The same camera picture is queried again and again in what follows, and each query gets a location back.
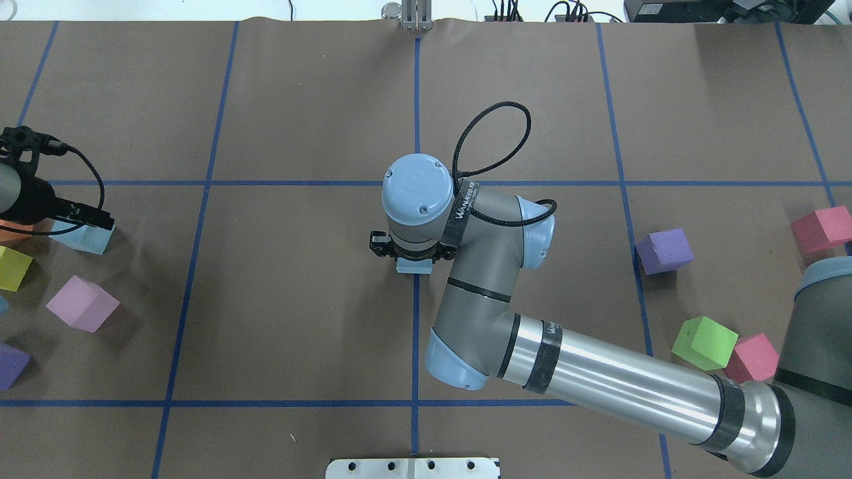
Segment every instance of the metal bracket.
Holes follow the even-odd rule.
[[[402,0],[400,26],[403,30],[432,30],[432,0]]]
[[[497,458],[337,459],[325,479],[500,479]]]

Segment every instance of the purple cube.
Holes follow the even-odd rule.
[[[636,245],[645,274],[664,273],[683,268],[695,258],[683,229],[651,233]]]
[[[28,362],[29,354],[0,343],[0,390],[9,390]]]
[[[79,276],[72,276],[47,304],[69,326],[88,332],[97,331],[117,307],[116,298]]]

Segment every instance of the yellow cube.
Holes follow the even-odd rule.
[[[0,290],[18,291],[32,258],[7,246],[0,246]]]

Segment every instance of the black device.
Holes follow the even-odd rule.
[[[24,153],[29,152],[29,159]],[[58,198],[50,183],[36,177],[41,154],[62,156],[75,153],[95,175],[101,190],[101,199],[96,207]],[[95,167],[75,147],[59,141],[51,135],[37,133],[26,126],[6,127],[0,135],[0,219],[21,225],[32,225],[45,218],[52,218],[75,225],[57,232],[30,232],[0,226],[0,229],[16,233],[50,235],[62,234],[89,225],[112,229],[115,221],[102,209],[104,186]]]

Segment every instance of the blue joint cap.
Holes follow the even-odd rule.
[[[533,203],[520,196],[518,204],[521,206],[521,219],[528,220],[541,215],[547,211],[547,207]],[[524,269],[538,269],[547,257],[550,242],[553,240],[553,229],[556,227],[556,218],[550,215],[544,221],[524,227]]]
[[[488,376],[476,371],[453,353],[452,349],[438,338],[434,329],[429,330],[429,345],[426,347],[424,362],[426,370],[435,379],[463,390],[481,390],[488,380]]]
[[[852,274],[852,257],[830,257],[820,260],[804,270],[802,285],[796,290],[796,296],[808,286],[847,274]]]
[[[433,156],[407,154],[394,161],[384,174],[384,212],[399,224],[426,224],[439,217],[451,204],[450,172]]]
[[[412,261],[399,257],[396,258],[396,272],[402,274],[432,274],[432,260]]]

